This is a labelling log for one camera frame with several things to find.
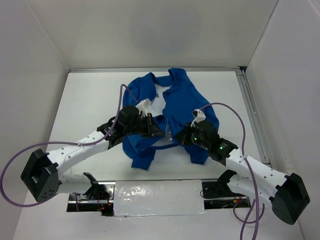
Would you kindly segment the blue zip jacket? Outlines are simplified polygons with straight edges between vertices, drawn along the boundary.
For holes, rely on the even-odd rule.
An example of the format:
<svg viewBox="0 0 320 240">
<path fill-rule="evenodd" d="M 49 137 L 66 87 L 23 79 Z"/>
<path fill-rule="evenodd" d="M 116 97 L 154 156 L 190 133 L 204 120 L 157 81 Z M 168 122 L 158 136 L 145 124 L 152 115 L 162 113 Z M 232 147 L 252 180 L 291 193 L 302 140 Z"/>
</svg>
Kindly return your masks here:
<svg viewBox="0 0 320 240">
<path fill-rule="evenodd" d="M 162 93 L 165 106 L 153 120 L 162 131 L 170 130 L 171 136 L 175 136 L 183 130 L 186 123 L 194 119 L 193 110 L 200 109 L 209 102 L 198 92 L 184 69 L 171 68 L 168 72 L 167 76 L 159 77 L 150 72 L 131 81 L 123 94 L 122 105 L 136 106 L 145 99 L 154 101 L 159 96 L 156 86 L 167 88 Z M 132 160 L 132 168 L 148 170 L 156 151 L 179 146 L 176 140 L 157 146 L 155 143 L 159 140 L 160 137 L 142 138 L 140 135 L 125 138 L 122 149 Z"/>
</svg>

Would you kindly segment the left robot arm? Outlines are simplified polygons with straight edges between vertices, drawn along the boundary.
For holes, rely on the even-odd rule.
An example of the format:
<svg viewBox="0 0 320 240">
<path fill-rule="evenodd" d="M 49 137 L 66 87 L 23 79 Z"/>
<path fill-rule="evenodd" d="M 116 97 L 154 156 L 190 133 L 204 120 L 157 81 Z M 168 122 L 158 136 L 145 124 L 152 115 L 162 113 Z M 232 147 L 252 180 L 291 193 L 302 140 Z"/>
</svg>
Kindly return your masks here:
<svg viewBox="0 0 320 240">
<path fill-rule="evenodd" d="M 65 172 L 87 158 L 122 143 L 130 135 L 153 140 L 163 137 L 165 132 L 151 113 L 144 114 L 137 107 L 127 105 L 117 116 L 74 145 L 49 152 L 33 151 L 22 171 L 21 180 L 37 203 L 44 203 L 59 193 L 82 194 L 92 200 L 99 191 L 105 191 L 105 187 L 88 172 L 75 175 Z"/>
</svg>

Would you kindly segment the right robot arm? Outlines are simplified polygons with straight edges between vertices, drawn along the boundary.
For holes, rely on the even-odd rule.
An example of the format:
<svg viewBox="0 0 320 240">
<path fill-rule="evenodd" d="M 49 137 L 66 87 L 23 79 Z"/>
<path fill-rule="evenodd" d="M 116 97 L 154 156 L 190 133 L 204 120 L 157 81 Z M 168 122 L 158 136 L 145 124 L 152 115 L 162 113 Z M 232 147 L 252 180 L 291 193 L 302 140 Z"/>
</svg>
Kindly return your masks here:
<svg viewBox="0 0 320 240">
<path fill-rule="evenodd" d="M 218 190 L 223 196 L 232 193 L 258 198 L 271 207 L 283 222 L 294 225 L 310 197 L 303 179 L 296 173 L 287 175 L 245 155 L 234 143 L 221 138 L 214 125 L 207 120 L 195 126 L 188 122 L 174 139 L 183 146 L 198 146 L 227 170 L 220 176 Z"/>
</svg>

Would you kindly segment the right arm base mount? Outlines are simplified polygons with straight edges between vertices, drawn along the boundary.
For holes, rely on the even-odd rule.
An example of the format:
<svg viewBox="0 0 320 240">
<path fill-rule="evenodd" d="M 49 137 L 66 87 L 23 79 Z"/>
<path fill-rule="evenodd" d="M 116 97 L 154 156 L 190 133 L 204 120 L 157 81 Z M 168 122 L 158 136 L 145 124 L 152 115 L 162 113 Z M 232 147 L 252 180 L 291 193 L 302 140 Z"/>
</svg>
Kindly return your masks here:
<svg viewBox="0 0 320 240">
<path fill-rule="evenodd" d="M 234 171 L 227 170 L 216 180 L 202 182 L 202 190 L 199 194 L 203 198 L 205 210 L 251 207 L 246 196 L 232 192 L 227 186 L 231 177 L 235 175 Z"/>
</svg>

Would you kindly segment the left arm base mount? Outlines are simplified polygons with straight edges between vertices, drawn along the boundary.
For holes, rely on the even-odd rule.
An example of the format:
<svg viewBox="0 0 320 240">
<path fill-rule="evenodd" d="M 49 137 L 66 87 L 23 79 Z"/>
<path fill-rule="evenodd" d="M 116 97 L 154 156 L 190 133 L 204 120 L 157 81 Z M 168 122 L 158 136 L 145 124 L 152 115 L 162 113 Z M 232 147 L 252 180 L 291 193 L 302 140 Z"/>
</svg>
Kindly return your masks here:
<svg viewBox="0 0 320 240">
<path fill-rule="evenodd" d="M 115 181 L 98 181 L 90 173 L 84 172 L 81 192 L 70 193 L 68 213 L 100 212 L 102 216 L 114 216 Z"/>
</svg>

